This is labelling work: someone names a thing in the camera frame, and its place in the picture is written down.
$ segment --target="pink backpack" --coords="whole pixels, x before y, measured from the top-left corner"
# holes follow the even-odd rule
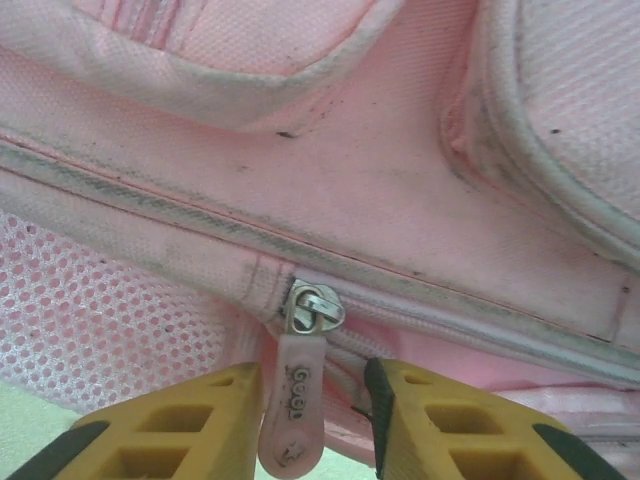
[[[395,357],[640,478],[638,23],[629,0],[3,0],[0,377],[87,412],[261,360],[261,460],[292,478],[324,444],[373,463],[363,369]],[[324,331],[281,341],[283,314]],[[316,415],[282,466],[301,352]]]

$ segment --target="green surface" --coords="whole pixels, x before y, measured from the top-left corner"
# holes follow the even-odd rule
[[[0,478],[6,478],[66,431],[78,414],[0,382]],[[258,466],[256,480],[271,476]],[[326,450],[305,480],[375,480],[373,469]]]

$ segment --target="metal zipper slider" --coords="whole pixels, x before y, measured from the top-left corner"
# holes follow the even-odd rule
[[[336,292],[296,280],[284,308],[285,333],[265,413],[258,456],[264,469],[280,479],[310,472],[324,450],[322,371],[327,349],[324,333],[344,322]]]

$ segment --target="zipper pull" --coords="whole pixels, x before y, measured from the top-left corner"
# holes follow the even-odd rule
[[[320,461],[324,450],[322,371],[325,332],[344,322],[338,294],[324,285],[296,280],[284,308],[285,333],[258,456],[264,469],[283,480],[299,478]]]

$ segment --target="zipper teeth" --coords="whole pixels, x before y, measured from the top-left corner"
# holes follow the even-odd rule
[[[487,329],[465,328],[463,322],[452,321],[439,315],[434,310],[429,319],[422,319],[413,313],[399,312],[388,306],[373,305],[370,299],[358,298],[350,293],[341,292],[340,298],[350,310],[359,311],[373,323],[392,328],[404,328],[421,334],[435,335],[445,340],[453,341],[472,348],[479,348],[490,353],[508,354],[510,358],[535,363],[548,368],[564,365],[570,371],[580,375],[589,375],[595,380],[611,383],[614,380],[620,386],[637,388],[640,380],[637,369],[611,364],[597,358],[560,349],[555,345],[532,341],[520,334],[499,332],[493,326]]]

